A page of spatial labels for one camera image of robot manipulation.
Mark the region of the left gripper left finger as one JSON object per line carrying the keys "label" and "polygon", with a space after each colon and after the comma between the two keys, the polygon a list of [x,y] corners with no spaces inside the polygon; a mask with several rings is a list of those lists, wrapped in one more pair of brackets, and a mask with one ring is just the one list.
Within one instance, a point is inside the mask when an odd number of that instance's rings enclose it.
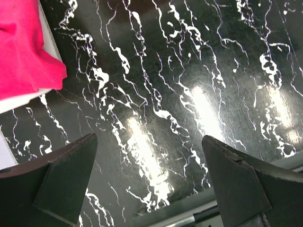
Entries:
{"label": "left gripper left finger", "polygon": [[2,227],[75,227],[98,148],[88,134],[0,171]]}

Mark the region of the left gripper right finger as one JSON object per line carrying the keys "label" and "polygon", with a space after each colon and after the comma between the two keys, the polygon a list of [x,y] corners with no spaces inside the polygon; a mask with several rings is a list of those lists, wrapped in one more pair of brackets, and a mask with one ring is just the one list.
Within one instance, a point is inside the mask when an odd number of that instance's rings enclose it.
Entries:
{"label": "left gripper right finger", "polygon": [[301,227],[303,175],[205,135],[202,148],[225,227]]}

